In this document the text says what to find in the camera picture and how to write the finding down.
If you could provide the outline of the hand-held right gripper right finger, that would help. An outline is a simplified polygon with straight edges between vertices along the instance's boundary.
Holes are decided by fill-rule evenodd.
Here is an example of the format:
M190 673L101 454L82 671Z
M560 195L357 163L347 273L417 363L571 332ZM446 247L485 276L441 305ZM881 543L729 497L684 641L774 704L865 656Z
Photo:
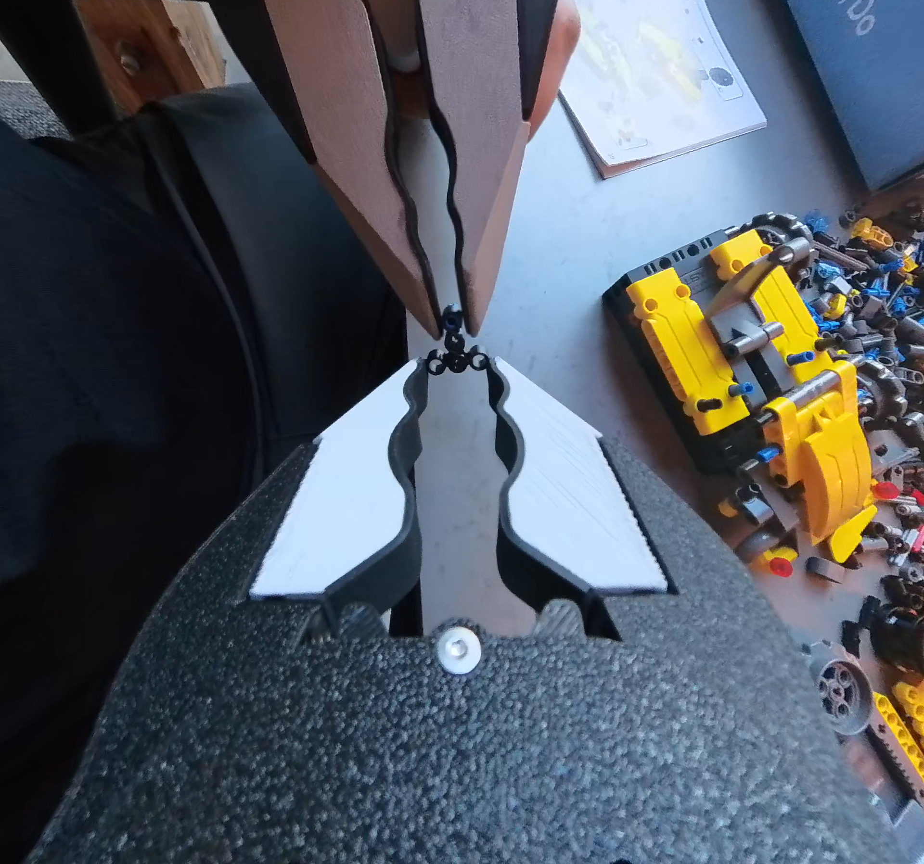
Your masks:
M487 369L495 450L508 476L497 564L532 608L667 593L668 579L603 449L603 436L502 358Z

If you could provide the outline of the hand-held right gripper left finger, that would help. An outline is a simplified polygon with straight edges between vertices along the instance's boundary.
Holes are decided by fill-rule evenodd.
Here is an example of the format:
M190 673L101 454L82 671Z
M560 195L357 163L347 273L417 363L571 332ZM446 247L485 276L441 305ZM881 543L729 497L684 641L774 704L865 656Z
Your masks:
M412 360L326 428L248 590L252 600L321 606L335 623L350 604L379 614L422 568L414 468L430 373Z

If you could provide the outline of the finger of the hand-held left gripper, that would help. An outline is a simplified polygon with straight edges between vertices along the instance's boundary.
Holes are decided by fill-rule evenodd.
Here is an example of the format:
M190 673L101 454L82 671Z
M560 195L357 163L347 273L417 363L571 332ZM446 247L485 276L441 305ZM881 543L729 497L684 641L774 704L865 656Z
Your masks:
M516 0L421 0L437 115L451 149L449 207L467 328L484 323L502 262L528 124Z
M442 334L392 86L365 0L263 0L322 182L408 312Z

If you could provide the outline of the black connector cluster blue pin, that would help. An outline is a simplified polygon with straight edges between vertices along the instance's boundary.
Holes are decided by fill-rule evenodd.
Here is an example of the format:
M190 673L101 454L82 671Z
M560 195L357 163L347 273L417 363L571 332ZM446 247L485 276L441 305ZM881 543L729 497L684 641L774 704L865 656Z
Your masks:
M479 346L467 349L463 334L464 317L458 304L445 307L442 317L444 350L431 350L426 359L428 373L433 376L445 372L465 373L468 369L484 371L489 356Z

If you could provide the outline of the grey desk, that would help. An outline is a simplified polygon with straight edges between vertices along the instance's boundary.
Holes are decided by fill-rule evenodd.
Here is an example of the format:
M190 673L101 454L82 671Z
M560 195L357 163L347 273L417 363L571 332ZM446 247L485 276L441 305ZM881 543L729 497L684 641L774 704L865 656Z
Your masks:
M503 583L487 368L433 376L414 487L426 636L383 639L366 757L375 812L396 802L440 857L509 862L900 862L922 844L874 811L809 673L821 640L872 690L869 583L900 578L860 554L843 584L742 562L746 526L718 509L734 479L702 473L603 296L627 272L770 196L811 191L801 145L745 145L596 182L565 108L526 146L497 290L468 336L603 436L668 579L667 593L532 608ZM904 723L902 706L894 706Z

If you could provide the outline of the person's left hand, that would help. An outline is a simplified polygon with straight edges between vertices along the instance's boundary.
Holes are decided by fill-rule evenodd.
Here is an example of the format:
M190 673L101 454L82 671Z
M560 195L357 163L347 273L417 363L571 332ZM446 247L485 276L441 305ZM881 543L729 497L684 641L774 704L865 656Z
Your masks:
M535 136L555 103L567 66L578 46L580 34L581 19L575 0L558 0L537 95L528 121L529 140Z

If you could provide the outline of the wooden beam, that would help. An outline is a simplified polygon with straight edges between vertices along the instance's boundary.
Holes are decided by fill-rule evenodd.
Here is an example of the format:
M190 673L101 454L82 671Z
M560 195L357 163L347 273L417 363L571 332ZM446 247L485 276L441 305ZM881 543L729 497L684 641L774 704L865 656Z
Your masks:
M123 116L225 84L204 6L187 0L73 0L103 83Z

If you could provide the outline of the open instruction booklet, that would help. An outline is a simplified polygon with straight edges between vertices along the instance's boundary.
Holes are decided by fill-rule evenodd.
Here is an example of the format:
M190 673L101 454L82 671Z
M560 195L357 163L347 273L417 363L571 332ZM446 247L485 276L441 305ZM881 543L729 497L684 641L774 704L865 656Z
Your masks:
M560 99L602 178L765 128L705 0L574 0Z

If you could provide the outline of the yellow toy vehicle model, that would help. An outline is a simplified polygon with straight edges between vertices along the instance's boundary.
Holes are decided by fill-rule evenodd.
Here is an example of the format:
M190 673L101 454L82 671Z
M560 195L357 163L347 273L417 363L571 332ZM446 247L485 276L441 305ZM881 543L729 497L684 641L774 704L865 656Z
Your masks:
M720 229L623 275L603 296L697 468L734 479L718 504L740 560L787 577L800 550L874 502L858 376L800 284L814 240L775 248Z

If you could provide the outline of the yellow curved panel brick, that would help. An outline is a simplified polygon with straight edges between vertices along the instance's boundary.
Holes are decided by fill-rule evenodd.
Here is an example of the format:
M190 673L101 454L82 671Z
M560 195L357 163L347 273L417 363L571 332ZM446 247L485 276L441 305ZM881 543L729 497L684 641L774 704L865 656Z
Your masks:
M876 503L866 505L852 518L844 521L826 539L826 547L830 558L839 565L853 555L860 546L863 532L872 523L878 514Z

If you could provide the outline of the grey sprocket wheel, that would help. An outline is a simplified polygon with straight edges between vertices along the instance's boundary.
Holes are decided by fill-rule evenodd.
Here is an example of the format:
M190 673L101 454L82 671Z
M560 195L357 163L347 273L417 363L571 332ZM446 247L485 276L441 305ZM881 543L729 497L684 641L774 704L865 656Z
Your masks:
M828 640L807 647L809 673L838 737L861 735L875 710L872 685L852 653Z

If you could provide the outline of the black sprocket wheel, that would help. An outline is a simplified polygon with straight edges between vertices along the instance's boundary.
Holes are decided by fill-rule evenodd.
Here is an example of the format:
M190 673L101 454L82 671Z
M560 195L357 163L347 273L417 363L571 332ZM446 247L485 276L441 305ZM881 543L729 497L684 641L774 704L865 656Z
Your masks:
M786 213L767 212L755 216L747 225L756 231L761 241L771 248L778 247L796 238L813 243L812 230L797 216Z
M860 408L868 419L895 423L906 414L905 385L881 362L861 356L856 363Z

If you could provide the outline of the black toy tyre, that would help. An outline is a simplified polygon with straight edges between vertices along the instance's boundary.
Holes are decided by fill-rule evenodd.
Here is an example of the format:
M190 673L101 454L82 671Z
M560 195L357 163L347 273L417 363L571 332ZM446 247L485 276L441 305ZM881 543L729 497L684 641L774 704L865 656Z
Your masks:
M923 674L923 616L903 604L886 604L868 597L860 623L869 630L876 656L894 667Z

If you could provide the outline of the blue cardboard box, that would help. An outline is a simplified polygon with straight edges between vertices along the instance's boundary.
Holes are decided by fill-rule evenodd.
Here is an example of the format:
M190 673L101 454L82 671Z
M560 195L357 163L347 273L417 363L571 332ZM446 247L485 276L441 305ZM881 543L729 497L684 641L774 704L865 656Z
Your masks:
M867 186L923 162L923 0L786 0Z

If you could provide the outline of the pile of loose building bricks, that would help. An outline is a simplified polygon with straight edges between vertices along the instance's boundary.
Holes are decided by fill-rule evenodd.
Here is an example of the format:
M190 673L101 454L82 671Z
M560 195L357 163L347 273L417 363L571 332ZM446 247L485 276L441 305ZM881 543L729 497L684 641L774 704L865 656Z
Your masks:
M853 559L872 545L909 591L900 594L896 582L884 582L879 598L922 613L922 208L912 204L899 221L911 224L906 241L853 212L841 217L842 237L820 213L805 215L815 259L800 289L822 333L836 339L837 355L855 365L861 356L879 361L905 385L907 411L895 423L865 417L858 388L878 514Z

